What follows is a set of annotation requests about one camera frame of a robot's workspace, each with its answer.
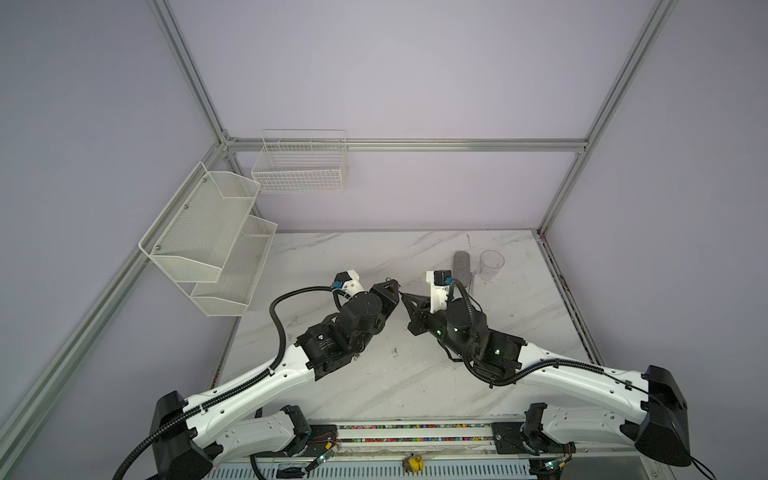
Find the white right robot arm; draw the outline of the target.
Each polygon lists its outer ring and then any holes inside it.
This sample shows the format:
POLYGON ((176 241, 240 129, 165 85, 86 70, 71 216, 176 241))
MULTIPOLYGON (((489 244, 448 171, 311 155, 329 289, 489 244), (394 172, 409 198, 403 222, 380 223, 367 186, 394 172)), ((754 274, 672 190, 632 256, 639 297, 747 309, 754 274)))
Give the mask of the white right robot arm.
POLYGON ((619 370, 552 353, 521 337, 489 327, 482 308, 456 279, 433 285, 427 296, 404 293, 409 331, 432 335, 448 358, 489 388, 532 385, 590 403, 584 417, 569 419, 533 403, 520 426, 520 443, 532 455, 575 443, 626 443, 669 466, 714 472, 691 452, 688 403, 674 375, 650 365, 619 370))

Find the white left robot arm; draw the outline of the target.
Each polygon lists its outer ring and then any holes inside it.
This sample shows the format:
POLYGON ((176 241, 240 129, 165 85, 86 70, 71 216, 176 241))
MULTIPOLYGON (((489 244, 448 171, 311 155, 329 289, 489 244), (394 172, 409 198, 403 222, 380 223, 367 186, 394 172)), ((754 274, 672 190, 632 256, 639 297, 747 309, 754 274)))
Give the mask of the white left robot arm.
POLYGON ((203 479, 224 461, 254 452, 258 444, 275 453, 302 450, 311 429, 296 407, 282 409, 276 416, 290 421, 288 435, 272 428, 270 419, 263 421, 264 432, 254 440, 239 442, 235 429, 256 431, 252 415, 259 408, 348 365, 383 330, 399 302, 396 280, 365 289, 349 272, 339 274, 330 286, 304 287, 277 297, 269 306, 278 333, 274 359, 208 391, 187 398, 173 391, 161 397, 149 435, 121 462, 114 478, 124 478, 146 450, 153 453, 158 479, 203 479), (346 300, 294 343, 288 342, 278 306, 317 291, 346 300))

